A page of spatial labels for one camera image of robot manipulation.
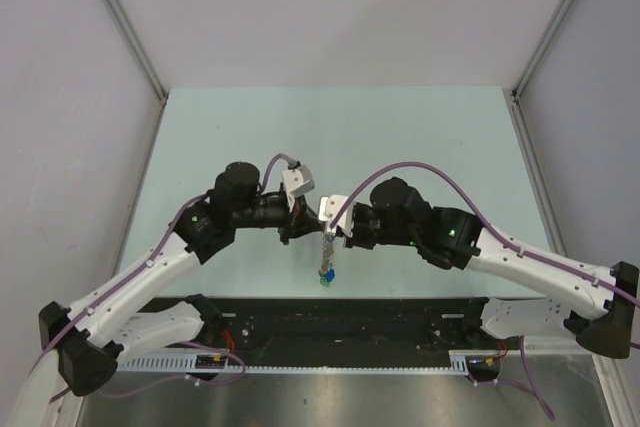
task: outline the metal rod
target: metal rod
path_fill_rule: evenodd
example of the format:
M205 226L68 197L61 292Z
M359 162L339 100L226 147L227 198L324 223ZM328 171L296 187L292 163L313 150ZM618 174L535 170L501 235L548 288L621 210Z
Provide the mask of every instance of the metal rod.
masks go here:
M116 256L116 261L112 267L112 270L109 274L109 278L113 277L118 273L120 269L120 263L122 262L122 258L124 257L124 251L127 247L127 241L129 239L129 234L131 233L131 227L133 226L133 219L135 218L136 209L138 208L138 202L140 201L140 195L142 194L142 187L144 187L144 179L147 177L147 171L149 170L149 164L151 164L151 156L153 154L153 149L156 145L156 141L158 140L158 133L160 132L160 126L162 125L162 118L164 117L165 107L162 106L157 119L154 119L153 126L153 134L151 136L151 142L149 143L149 147L145 154L144 165L142 166L142 170L140 172L140 177L136 182L136 192L133 202L131 202L131 207L129 209L129 213L127 215L127 221L124 226L124 231L122 232L122 237L120 239L120 244L118 247L118 255Z
M147 82L153 89L156 97L158 97L158 101L164 106L164 103L167 99L167 91L162 86L162 82L160 82L160 78L156 70L153 67L153 64L149 60L149 56L147 55L138 35L136 34L133 26L131 25L131 21L127 16L126 12L122 8L119 0L102 0L104 2L105 7L109 11L111 18L116 24L116 27L122 34L127 47L131 51L136 63L142 69L143 74L145 75Z
M560 28L564 24L567 18L567 14L571 10L571 7L575 3L575 1L576 0L560 1L560 4L558 5L555 12L553 13L553 16L551 17L551 20L549 21L549 24L547 25L544 31L544 34L542 35L542 38L540 39L540 41L538 42L538 45L533 51L533 55L527 62L527 65L524 71L522 72L522 75L518 79L518 82L516 83L513 89L516 99L519 99L522 96L523 92L527 88L527 85L529 85L531 76L535 73L536 69L538 68L538 65L540 65L540 62L544 57L544 54L547 52L549 45L551 45L551 42L560 31Z
M518 143L520 144L520 150L524 158L524 163L529 174L531 186L533 187L533 195L536 198L538 204L538 210L540 211L540 217L542 218L542 225L549 241L549 247L553 252L556 252L563 256L568 256L567 246L562 237L560 226L558 224L558 218L556 217L553 205L551 203L551 197L549 196L549 190L542 174L542 168L540 161L536 155L529 134L529 129L525 123L522 115L522 109L520 108L519 101L512 95L507 99L509 105L509 113L511 114L511 121L516 132Z

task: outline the white bracket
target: white bracket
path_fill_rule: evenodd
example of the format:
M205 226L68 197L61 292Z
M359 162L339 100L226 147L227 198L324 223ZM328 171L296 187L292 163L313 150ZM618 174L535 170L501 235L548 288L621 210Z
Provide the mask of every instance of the white bracket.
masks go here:
M167 345L193 340L203 325L200 312L184 301L161 312L138 314L125 322L113 337L113 341L123 347L118 363L126 363Z
M520 335L574 339L563 324L570 315L571 309L554 299L491 299L482 311L482 330L498 339Z
M318 219L321 222L325 223L324 232L325 234L337 233L337 227L340 227L340 230L347 237L351 237L351 228L353 227L353 207L354 203L352 203L349 208L345 211L345 213L340 217L338 223L332 228L329 227L329 224L333 221L336 215L338 215L338 211L342 208L342 206L347 201L348 197L346 195L331 195L329 197L321 197L320 198L320 208L318 209Z
M282 171L282 184L287 195L289 212L293 210L296 199L311 192L315 188L313 176L306 165Z

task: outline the gray wall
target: gray wall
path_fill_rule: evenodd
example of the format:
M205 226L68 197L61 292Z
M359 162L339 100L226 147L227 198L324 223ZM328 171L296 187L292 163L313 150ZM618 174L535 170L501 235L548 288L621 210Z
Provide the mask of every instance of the gray wall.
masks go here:
M511 85L559 0L121 0L171 87Z
M639 87L640 0L577 0L522 98L568 248L588 262L640 266ZM626 368L640 398L639 352Z
M0 425L38 310L114 267L160 106L100 0L0 4Z

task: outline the white mounting plate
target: white mounting plate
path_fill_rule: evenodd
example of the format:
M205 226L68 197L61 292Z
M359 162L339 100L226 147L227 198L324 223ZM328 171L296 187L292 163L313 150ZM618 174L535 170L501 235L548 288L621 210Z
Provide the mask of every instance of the white mounting plate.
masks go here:
M338 214L338 211L342 208L347 200L346 195L330 195L328 197L320 197L320 206L318 207L318 220L325 222L324 232L335 234L337 228L347 237L351 237L351 227L353 225L353 206L351 206L342 214L342 217L338 220L335 227L329 227L331 221Z
M199 355L215 354L207 352L160 352L149 354L128 362L118 368L118 372L165 372L165 373L224 373L233 374L241 371L237 365L224 368L201 369L196 368L196 357ZM273 367L249 366L250 374L376 374L376 375L468 375L465 357L451 354L451 367L415 367L415 368L335 368L335 367Z

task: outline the purple cable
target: purple cable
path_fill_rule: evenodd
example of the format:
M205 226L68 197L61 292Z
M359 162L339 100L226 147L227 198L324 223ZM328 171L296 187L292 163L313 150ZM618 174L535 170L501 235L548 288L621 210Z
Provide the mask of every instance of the purple cable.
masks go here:
M516 380L496 379L495 381L489 380L486 382L478 382L476 379L473 378L471 373L469 373L469 379L473 381L474 385L479 385L482 387L488 387L488 386L494 386L494 385L511 385L512 387L516 387L524 392L527 392L536 398L536 400L540 404L540 407L542 407L542 411L544 412L544 414L547 416L549 420L551 421L556 420L556 416L553 413L553 410L551 410L551 407L549 407L549 404L547 404L545 400L542 398L542 396L540 395L540 392L538 391L538 388L533 382L533 377L531 376L529 365L527 364L527 359L524 353L524 337L520 337L520 358L522 359L522 366L524 367L524 371L527 374L527 379L529 380L529 385L531 385L531 388L527 387L523 383L518 382Z
M527 374L527 379L529 380L529 385L531 386L531 390L533 390L533 396L538 399L538 403L540 407L542 407L543 412L549 418L549 420L556 420L556 416L553 414L553 411L549 408L547 403L540 395L540 391L536 384L533 382L533 376L531 375L531 371L529 370L529 364L527 363L527 356L524 352L524 336L520 337L520 358L522 359L522 366L524 367L524 371Z
M296 159L293 157L289 157L287 154L276 154L273 156L273 159L269 161L267 164L267 168L264 171L264 178L262 179L262 184L260 185L260 190L258 190L258 194L264 194L264 191L267 190L267 184L269 183L269 176L271 175L271 171L273 167L276 165L276 162L279 160L285 160L289 166L295 165L298 163Z
M202 349L202 350L207 350L209 352L213 352L216 354L220 354L220 355L225 355L227 357L229 357L230 359L235 360L240 367L242 368L242 371L236 375L235 377L229 379L229 380L222 380L222 381L215 381L215 380L202 380L202 379L196 379L196 382L199 382L201 384L206 384L206 385L218 385L218 386L223 386L223 385L231 385L231 384L235 384L236 382L240 381L242 378L244 378L245 375L247 375L247 365L242 361L242 359L240 357L238 357L235 354L232 354L231 352L227 352L224 350L218 350L218 349L214 349L213 347L209 347L206 345L201 345L201 344L197 344L195 342L180 342L180 344L182 345L186 345L188 347L195 347L197 349ZM174 380L184 380L185 379L185 374L177 374L177 375L170 375L168 377L163 377L162 379L158 379L155 382L151 382L147 385L145 385L144 387L140 387L139 389L135 389L132 390L130 392L124 392L122 394L110 394L107 392L102 392L102 391L98 391L98 395L102 396L102 397L106 397L107 399L126 399L129 397L133 397L135 395L141 394L143 392L146 392L149 389L152 389L153 387L156 387L160 384L164 384L165 382L171 382Z
M515 387L517 389L522 390L523 392L526 392L527 394L531 394L534 397L536 396L535 392L533 390L531 390L529 387L527 387L526 385L524 385L522 382L518 382L517 380L502 380L502 379L496 379L496 381L492 381L489 380L487 382L478 382L477 380L475 380L471 375L469 375L469 378L473 381L474 385L478 385L480 387L492 387L495 385L510 385L512 387ZM550 419L550 420L555 420L556 416L553 413L553 411L551 410L551 407L549 407L549 404L547 404L543 399L537 399L538 402L541 402L540 405L543 405L542 409L545 413L545 415Z
M180 216L187 209L187 207L191 206L195 202L198 202L199 200L204 199L204 197L205 197L204 195L197 195L196 197L193 197L192 199L188 200L182 207L180 207L180 210L178 210L178 213L171 221L171 224L169 224L169 228L164 233L164 235L162 236L162 239L160 239L160 242L158 243L156 248L151 252L151 255L149 255L147 260L154 260L158 256L162 248L165 246L165 244L169 240L169 237L173 233L173 229L178 223ZM51 342L49 342L47 346L44 349L42 349L42 352L36 359L36 363L31 368L31 372L33 372L33 369L35 369L36 366L42 361L44 356L47 355L49 352L51 352L56 347L56 345L58 345L58 343L64 338L64 336L67 335L67 333L69 333L69 331L73 329L78 324L78 322L80 322L82 319L84 319L87 316L87 309L89 308L95 309L98 305L100 305L102 302L104 302L106 299L111 297L122 287L124 287L129 282L131 282L135 277L138 276L138 274L140 274L140 272L145 270L145 268L147 267L147 264L145 262L143 262L138 267L136 267L131 272L129 272L128 275L123 277L119 282L114 284L110 289L106 290L102 295L98 296L93 302L91 302L91 304L85 307L82 310L82 312L80 312L73 319L71 319L71 321L69 321L69 323L65 325L53 339L51 339Z
M471 198L466 194L466 192L464 190L462 190L462 187L460 187L455 180L453 180L451 177L449 177L447 174L445 174L443 171L441 171L440 169L438 169L437 167L434 167L433 165L430 164L425 164L424 162L414 162L414 161L409 161L409 162L397 162L395 164L391 164L388 165L380 170L378 170L377 172L373 173L372 175L370 175L369 177L367 177L367 179L362 182L357 188L356 190L353 191L353 193L347 198L346 202L344 203L344 205L340 208L340 210L338 210L338 213L336 214L336 216L334 217L334 219L331 221L331 223L329 224L329 226L331 228L335 227L338 223L338 221L340 220L340 218L344 215L344 213L347 211L347 209L349 208L349 206L353 203L353 201L356 199L356 197L358 195L360 195L360 193L367 188L367 186L369 186L369 184L371 184L374 180L376 180L378 177L381 177L382 175L386 174L387 172L390 172L392 170L396 170L396 169L400 169L403 167L418 167L421 169L426 169L430 172L433 172L434 174L438 175L439 177L441 177L442 179L444 179L451 187L453 187L453 189L458 193L458 195L460 195L460 197L462 197L464 199L464 201L466 202L466 204L469 206L469 208L473 211L474 214L476 214L476 216L478 217L478 219L480 219L480 222L482 222L482 224L485 226L485 228L491 233L491 235L493 235L498 241L500 241L503 245L506 245L509 249L511 249L514 252L520 252L520 246L518 246L517 244L514 244L513 242L509 241L509 239L507 239L506 237L504 237L500 232L498 232L489 222L489 220L487 220L487 218L482 214L482 212L480 212L480 209L478 209L478 207L476 206L476 204L474 204L474 202L471 200ZM549 259L543 255L540 254L536 254L534 252L529 252L528 250L525 250L523 252L525 257L529 257L533 260L537 260L538 262L542 262L543 264L547 264L550 265L551 267L556 267L564 272L568 272L570 274L576 275L584 280L587 280L589 282L597 282L599 286L604 287L605 289L613 292L614 294L619 295L620 297L622 297L625 300L628 300L629 302L631 302L633 305L635 305L637 308L640 309L640 300L636 299L633 295L625 292L624 290L620 289L619 287L616 287L613 284L609 284L608 282L604 282L602 280L596 279L595 276L587 274L586 272L582 272L578 269L574 269L573 267L570 267L568 265L565 265L561 262L558 262L556 260L553 259Z
M67 387L64 390L61 390L60 392L58 392L56 395L54 395L53 397L51 397L49 399L49 403L53 404L56 400L60 400L62 397L67 395L69 392L71 392L71 389L69 387Z

